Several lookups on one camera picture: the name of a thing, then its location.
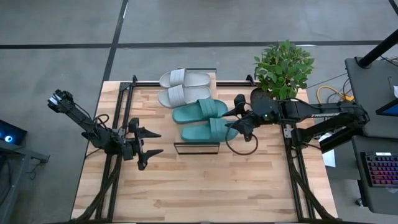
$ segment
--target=concrete floor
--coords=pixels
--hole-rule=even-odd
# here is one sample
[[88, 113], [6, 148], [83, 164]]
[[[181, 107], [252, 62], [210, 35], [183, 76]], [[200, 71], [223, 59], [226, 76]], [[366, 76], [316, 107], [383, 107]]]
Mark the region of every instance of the concrete floor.
[[[112, 42], [123, 0], [0, 0], [0, 45]], [[388, 0], [131, 0], [120, 43], [217, 41], [382, 40], [397, 29]], [[315, 57], [308, 85], [345, 73], [344, 59], [373, 45], [304, 47]], [[263, 47], [117, 49], [110, 80], [157, 80], [177, 67], [217, 68], [219, 80], [252, 74]], [[92, 116], [109, 49], [0, 50], [0, 119], [28, 130], [27, 147], [51, 155], [37, 177], [26, 177], [11, 223], [47, 223], [70, 217], [87, 141], [66, 116], [47, 108], [57, 88], [70, 91]], [[394, 47], [385, 56], [398, 55]], [[341, 89], [346, 76], [326, 82]], [[316, 90], [307, 90], [316, 103]], [[331, 94], [321, 92], [326, 100]], [[339, 217], [395, 223], [359, 208], [352, 180], [330, 179]]]

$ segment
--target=computer monitor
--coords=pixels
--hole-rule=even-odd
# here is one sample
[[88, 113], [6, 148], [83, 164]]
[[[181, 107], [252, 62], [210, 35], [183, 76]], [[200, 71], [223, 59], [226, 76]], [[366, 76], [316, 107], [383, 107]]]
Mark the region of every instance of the computer monitor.
[[0, 141], [21, 146], [27, 131], [0, 120]]
[[383, 116], [398, 116], [398, 99], [395, 99], [376, 110], [376, 114]]

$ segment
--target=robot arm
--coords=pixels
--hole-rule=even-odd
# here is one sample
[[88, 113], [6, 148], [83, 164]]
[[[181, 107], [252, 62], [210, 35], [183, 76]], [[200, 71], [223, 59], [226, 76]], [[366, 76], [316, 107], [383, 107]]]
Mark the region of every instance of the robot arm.
[[260, 125], [295, 125], [307, 118], [330, 117], [330, 119], [307, 129], [295, 128], [292, 130], [293, 144], [295, 146], [304, 146], [313, 137], [340, 127], [346, 127], [340, 134], [346, 135], [344, 139], [347, 139], [349, 138], [347, 134], [353, 133], [352, 129], [361, 129], [369, 121], [367, 112], [360, 105], [347, 101], [310, 105], [298, 99], [273, 100], [268, 97], [262, 97], [253, 102], [251, 105], [252, 110], [245, 110], [246, 99], [244, 95], [238, 95], [234, 100], [234, 104], [235, 109], [225, 113], [223, 116], [241, 115], [242, 118], [240, 120], [227, 125], [243, 134], [245, 141], [251, 140], [253, 129], [258, 128]]
[[161, 135], [152, 133], [145, 128], [139, 128], [139, 119], [133, 118], [128, 124], [128, 132], [134, 133], [134, 138], [125, 138], [125, 133], [118, 130], [107, 128], [103, 122], [97, 119], [91, 120], [89, 114], [79, 110], [79, 106], [73, 101], [73, 96], [67, 91], [57, 90], [49, 98], [48, 106], [56, 113], [66, 114], [76, 124], [85, 130], [81, 135], [89, 140], [94, 147], [103, 149], [105, 153], [111, 155], [122, 154], [123, 159], [131, 160], [138, 155], [138, 168], [144, 170], [148, 159], [163, 150], [149, 150], [144, 152], [143, 138], [159, 138]]

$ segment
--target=green leaves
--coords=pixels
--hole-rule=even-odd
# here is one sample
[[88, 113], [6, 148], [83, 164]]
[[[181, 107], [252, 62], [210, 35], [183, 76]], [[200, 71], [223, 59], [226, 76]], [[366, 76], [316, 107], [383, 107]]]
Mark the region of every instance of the green leaves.
[[286, 93], [288, 89], [289, 88], [287, 87], [287, 85], [282, 86], [282, 88], [279, 90], [279, 99], [284, 100], [287, 98]]
[[308, 68], [305, 64], [301, 64], [301, 63], [296, 64], [296, 67], [298, 69], [300, 69], [301, 71], [306, 71], [306, 69]]
[[279, 66], [279, 65], [276, 65], [275, 66], [275, 72], [276, 72], [276, 74], [281, 75], [282, 74], [282, 67]]
[[308, 64], [307, 65], [312, 65], [314, 61], [315, 61], [315, 58], [310, 58], [308, 60]]
[[289, 66], [289, 63], [287, 60], [284, 60], [282, 63], [280, 63], [280, 66], [282, 67], [283, 72], [287, 73], [287, 69]]
[[262, 68], [261, 70], [257, 71], [257, 74], [259, 75], [265, 75], [267, 72]]
[[271, 78], [271, 80], [276, 83], [277, 77], [272, 72], [267, 72], [267, 77]]
[[300, 88], [305, 89], [307, 87], [306, 83], [299, 83], [298, 84]]
[[295, 97], [299, 88], [306, 88], [307, 77], [315, 61], [310, 53], [286, 40], [268, 46], [260, 57], [254, 57], [258, 87], [271, 97]]
[[296, 71], [297, 71], [297, 67], [296, 66], [289, 67], [287, 69], [287, 77], [288, 78], [292, 78], [295, 75]]

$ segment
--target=wooden tabletop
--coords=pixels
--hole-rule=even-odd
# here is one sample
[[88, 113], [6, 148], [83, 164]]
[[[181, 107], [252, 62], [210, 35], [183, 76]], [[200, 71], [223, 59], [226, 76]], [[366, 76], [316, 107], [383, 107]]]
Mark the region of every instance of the wooden tabletop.
[[[104, 82], [101, 91], [97, 114], [109, 114], [108, 126], [113, 120], [119, 83]], [[214, 86], [213, 97], [224, 101], [229, 108], [233, 108], [233, 99], [238, 93], [245, 94], [248, 100], [253, 89], [234, 86], [215, 90]], [[172, 121], [172, 110], [158, 103], [160, 90], [161, 87], [134, 88], [130, 118], [139, 118], [140, 126], [162, 135], [145, 139], [144, 150], [164, 149], [164, 152], [151, 158], [145, 171], [138, 170], [136, 159], [123, 161], [114, 222], [297, 221], [280, 126], [255, 129], [259, 149], [250, 156], [233, 154], [225, 143], [217, 155], [178, 155], [173, 143], [181, 125]], [[305, 90], [299, 91], [298, 98], [308, 101]], [[124, 107], [121, 111], [119, 125]], [[311, 126], [313, 121], [306, 120], [299, 125]], [[255, 142], [245, 142], [243, 136], [238, 135], [230, 144], [241, 152], [248, 152]], [[89, 145], [87, 153], [93, 150]], [[321, 152], [308, 147], [303, 150], [303, 156], [312, 192], [336, 217]], [[82, 214], [98, 193], [105, 157], [104, 152], [99, 151], [85, 161], [72, 218]], [[302, 192], [300, 198], [306, 211]]]

